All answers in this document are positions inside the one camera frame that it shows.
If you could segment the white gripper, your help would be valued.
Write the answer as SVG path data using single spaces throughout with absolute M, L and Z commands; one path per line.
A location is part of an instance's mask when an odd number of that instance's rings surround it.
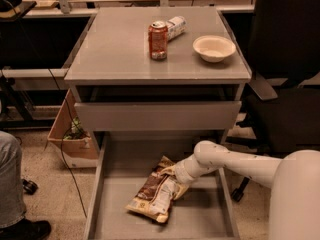
M 194 155 L 179 161 L 174 169 L 177 180 L 183 184 L 191 184 L 207 172 L 208 168 L 202 166 Z

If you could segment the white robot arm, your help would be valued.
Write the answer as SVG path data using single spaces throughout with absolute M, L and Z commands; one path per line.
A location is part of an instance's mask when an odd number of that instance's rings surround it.
M 320 240 L 320 152 L 295 151 L 284 158 L 230 151 L 211 141 L 174 166 L 177 179 L 190 184 L 220 168 L 271 190 L 268 240 Z

